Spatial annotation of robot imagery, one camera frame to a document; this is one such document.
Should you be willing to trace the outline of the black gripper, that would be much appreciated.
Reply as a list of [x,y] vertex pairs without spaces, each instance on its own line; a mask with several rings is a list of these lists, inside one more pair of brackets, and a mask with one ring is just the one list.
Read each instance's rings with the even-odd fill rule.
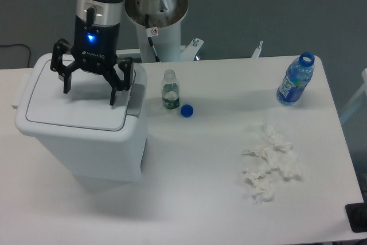
[[[102,75],[110,84],[112,91],[110,106],[115,104],[117,91],[128,91],[132,86],[134,61],[132,57],[120,59],[116,56],[116,47],[120,24],[97,24],[97,8],[89,7],[86,19],[76,17],[73,46],[65,39],[59,39],[53,47],[50,69],[58,73],[64,82],[63,93],[71,89],[72,73],[77,69]],[[70,52],[74,62],[63,64],[63,55]],[[120,79],[115,65],[123,72]]]

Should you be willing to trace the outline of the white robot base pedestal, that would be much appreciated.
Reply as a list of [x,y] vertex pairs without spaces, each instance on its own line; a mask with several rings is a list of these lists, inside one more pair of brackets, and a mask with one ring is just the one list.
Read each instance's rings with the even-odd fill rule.
[[188,0],[126,0],[125,10],[135,26],[139,48],[118,50],[120,59],[140,58],[142,63],[199,60],[203,40],[194,38],[187,46],[181,44]]

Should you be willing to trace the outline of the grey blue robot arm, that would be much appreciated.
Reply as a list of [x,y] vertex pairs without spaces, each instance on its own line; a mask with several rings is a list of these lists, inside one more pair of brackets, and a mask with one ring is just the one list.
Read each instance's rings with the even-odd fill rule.
[[[71,89],[72,73],[77,69],[102,75],[112,91],[110,105],[117,91],[132,85],[133,61],[120,60],[116,49],[124,0],[77,0],[73,44],[59,39],[53,47],[50,68]],[[133,15],[144,27],[171,23],[177,0],[136,0]]]

